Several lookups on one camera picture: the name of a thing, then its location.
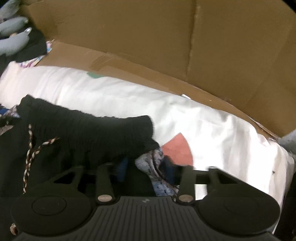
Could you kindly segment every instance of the cardboard box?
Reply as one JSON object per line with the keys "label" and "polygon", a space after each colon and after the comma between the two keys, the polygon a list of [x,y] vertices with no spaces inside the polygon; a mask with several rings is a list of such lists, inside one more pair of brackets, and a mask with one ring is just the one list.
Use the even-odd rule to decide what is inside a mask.
{"label": "cardboard box", "polygon": [[278,136],[296,128],[296,14],[281,0],[23,3],[21,14],[56,40],[42,65],[185,94],[259,133],[248,116]]}

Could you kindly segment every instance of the drawstring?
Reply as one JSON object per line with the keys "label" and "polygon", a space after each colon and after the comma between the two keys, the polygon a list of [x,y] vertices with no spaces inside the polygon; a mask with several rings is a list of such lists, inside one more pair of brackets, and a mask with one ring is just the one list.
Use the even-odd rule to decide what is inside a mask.
{"label": "drawstring", "polygon": [[[30,139],[29,139],[29,150],[27,152],[27,157],[26,157],[26,167],[25,167],[25,172],[24,172],[24,178],[23,178],[23,181],[24,181],[24,184],[23,184],[23,194],[26,193],[27,191],[27,182],[28,182],[28,177],[30,175],[30,169],[31,169],[31,166],[32,166],[32,163],[36,157],[36,155],[38,155],[41,151],[41,149],[43,147],[46,147],[46,146],[50,146],[52,145],[56,140],[58,140],[59,138],[55,137],[53,139],[49,139],[48,141],[46,142],[43,142],[41,144],[41,146],[39,146],[37,148],[37,150],[33,151],[33,144],[32,144],[32,141],[33,141],[33,132],[32,132],[32,125],[29,125],[29,136],[30,136]],[[13,235],[17,235],[18,231],[17,231],[17,228],[15,226],[15,224],[13,223],[11,226],[10,226],[10,231]]]}

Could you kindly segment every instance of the round black disc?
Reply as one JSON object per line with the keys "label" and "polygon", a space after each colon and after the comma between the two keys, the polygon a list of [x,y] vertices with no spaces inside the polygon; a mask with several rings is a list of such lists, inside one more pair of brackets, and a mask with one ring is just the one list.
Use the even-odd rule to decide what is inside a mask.
{"label": "round black disc", "polygon": [[89,199],[67,184],[40,185],[18,198],[11,216],[18,230],[35,236],[66,233],[91,214]]}
{"label": "round black disc", "polygon": [[198,209],[209,225],[231,235],[269,231],[280,215],[275,199],[246,184],[221,185],[200,201]]}

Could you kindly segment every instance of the cardboard wall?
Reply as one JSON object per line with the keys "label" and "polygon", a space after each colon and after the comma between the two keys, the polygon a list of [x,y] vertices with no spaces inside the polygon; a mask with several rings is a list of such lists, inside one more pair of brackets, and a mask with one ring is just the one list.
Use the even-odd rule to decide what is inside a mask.
{"label": "cardboard wall", "polygon": [[199,87],[283,136],[296,128],[296,14],[282,0],[23,0],[48,38]]}

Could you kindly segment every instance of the clothing pile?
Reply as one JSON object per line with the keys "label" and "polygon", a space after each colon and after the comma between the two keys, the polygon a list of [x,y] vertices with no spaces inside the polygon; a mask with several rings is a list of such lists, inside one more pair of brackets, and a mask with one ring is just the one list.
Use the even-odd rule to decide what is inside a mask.
{"label": "clothing pile", "polygon": [[13,238],[9,227],[14,200],[73,166],[96,170],[112,163],[116,196],[178,192],[175,183],[182,167],[164,156],[152,139],[149,116],[95,117],[27,95],[0,121],[5,124],[6,118],[16,123],[9,123],[9,130],[0,136],[0,240]]}
{"label": "clothing pile", "polygon": [[0,1],[0,75],[11,61],[32,67],[51,50],[42,32],[17,15],[19,4],[20,0]]}

